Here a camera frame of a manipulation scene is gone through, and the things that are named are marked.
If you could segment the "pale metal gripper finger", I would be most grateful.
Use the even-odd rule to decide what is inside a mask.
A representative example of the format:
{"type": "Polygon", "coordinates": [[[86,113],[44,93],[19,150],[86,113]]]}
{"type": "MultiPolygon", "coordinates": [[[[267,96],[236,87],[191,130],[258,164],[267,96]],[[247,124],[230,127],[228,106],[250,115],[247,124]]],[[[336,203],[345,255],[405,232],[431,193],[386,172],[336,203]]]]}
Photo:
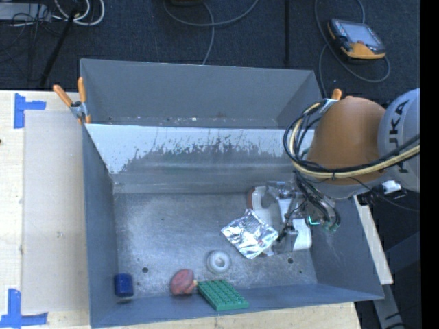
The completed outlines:
{"type": "Polygon", "coordinates": [[[289,199],[296,195],[296,189],[292,182],[273,180],[265,184],[265,195],[274,199],[289,199]]]}
{"type": "Polygon", "coordinates": [[[294,198],[279,199],[278,206],[281,214],[281,223],[286,227],[292,227],[292,210],[294,209],[294,198]]]}

